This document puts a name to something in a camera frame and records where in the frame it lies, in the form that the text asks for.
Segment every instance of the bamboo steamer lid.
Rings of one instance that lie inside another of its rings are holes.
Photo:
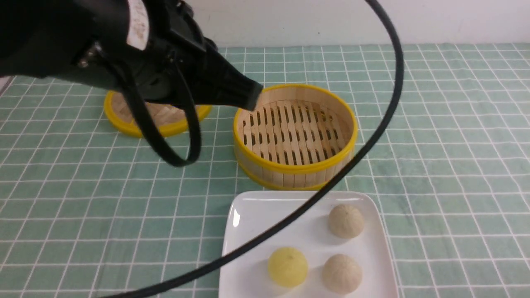
[[[162,136],[177,135],[188,129],[188,122],[183,110],[170,104],[148,102],[146,105]],[[104,110],[107,118],[117,130],[133,137],[143,137],[121,93],[112,91],[107,93]],[[196,111],[199,121],[202,121],[210,113],[211,106],[197,106]]]

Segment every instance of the yellow rim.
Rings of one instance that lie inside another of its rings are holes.
[[[110,91],[107,93],[107,96],[105,97],[105,103],[104,103],[104,110],[105,115],[109,119],[109,121],[114,125],[114,127],[119,130],[120,132],[137,137],[142,138],[142,132],[140,129],[133,125],[132,123],[127,123],[123,120],[121,120],[112,110],[112,96],[115,94],[115,92]],[[199,117],[199,121],[202,121],[206,116],[210,113],[211,106],[199,106],[197,109],[197,116]],[[160,131],[160,134],[163,137],[170,137],[177,134],[181,134],[188,130],[188,122],[184,120],[180,120],[178,122],[168,124],[168,125],[162,125],[158,127],[158,130]]]
[[[261,178],[258,178],[258,176],[256,176],[253,173],[249,172],[245,168],[245,166],[243,166],[243,164],[239,162],[239,159],[237,157],[235,159],[237,160],[237,163],[239,164],[239,167],[241,168],[241,170],[243,170],[243,172],[245,172],[245,174],[251,180],[253,180],[257,184],[259,184],[259,185],[261,185],[261,186],[263,186],[265,188],[268,188],[268,189],[272,189],[272,190],[319,190],[326,184],[326,182],[324,182],[322,184],[311,186],[311,187],[285,187],[285,186],[279,186],[279,185],[267,182],[267,181],[265,181],[265,180],[263,180]]]
[[[342,98],[336,96],[335,94],[331,93],[330,91],[328,91],[326,89],[323,89],[323,88],[320,88],[320,87],[317,87],[317,86],[304,85],[304,84],[277,85],[277,86],[272,86],[272,87],[265,88],[265,89],[263,89],[263,92],[267,92],[267,91],[271,91],[271,90],[279,89],[279,88],[286,88],[286,87],[303,87],[303,88],[315,89],[315,90],[324,92],[327,95],[329,95],[329,96],[335,98],[337,101],[339,101],[344,106],[344,108],[350,113],[351,118],[352,118],[352,120],[354,122],[354,133],[353,133],[350,141],[346,144],[346,146],[339,153],[334,155],[333,157],[331,157],[331,158],[329,158],[327,160],[324,160],[324,161],[321,161],[321,162],[312,163],[312,164],[286,165],[286,164],[279,164],[279,163],[271,162],[269,160],[266,160],[266,159],[264,159],[264,158],[262,158],[262,157],[260,157],[260,156],[258,156],[256,154],[254,154],[252,151],[250,151],[250,149],[248,149],[244,145],[243,140],[239,137],[239,135],[237,135],[237,120],[239,118],[239,115],[241,114],[241,111],[242,111],[241,109],[237,110],[237,112],[235,114],[235,118],[234,118],[234,124],[233,124],[233,127],[232,127],[234,140],[235,140],[235,145],[238,146],[241,149],[241,152],[243,152],[243,154],[245,154],[245,156],[248,157],[252,162],[260,165],[263,168],[266,168],[266,169],[269,169],[269,170],[272,170],[272,171],[276,171],[276,172],[281,172],[281,173],[304,174],[304,173],[318,172],[318,171],[327,169],[327,168],[337,164],[338,162],[342,161],[346,157],[346,155],[348,155],[355,148],[355,142],[357,140],[357,134],[358,134],[357,121],[355,119],[354,112],[350,109],[348,104]]]

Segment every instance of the grid pattern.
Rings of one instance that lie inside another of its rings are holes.
[[[530,297],[530,44],[404,50],[396,116],[336,189],[376,202],[402,297]],[[358,117],[357,149],[393,87],[388,45],[221,51],[266,86],[341,96]],[[235,162],[235,109],[214,108],[200,161],[174,169],[116,132],[104,95],[16,77],[1,96],[2,297],[97,297],[196,268],[220,255],[234,196],[262,189]],[[169,142],[187,149],[186,134]],[[162,297],[216,297],[218,276]]]

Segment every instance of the white wall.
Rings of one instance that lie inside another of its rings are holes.
[[[4,92],[5,88],[10,83],[10,81],[11,81],[11,77],[9,77],[9,76],[0,77],[0,94],[2,94],[2,92]]]
[[[379,0],[403,43],[530,42],[530,0]],[[220,46],[389,43],[363,0],[188,0]]]

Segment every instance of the yellow bun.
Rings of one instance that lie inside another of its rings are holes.
[[[277,249],[269,258],[269,277],[282,287],[300,285],[307,277],[307,260],[299,250],[292,247]]]

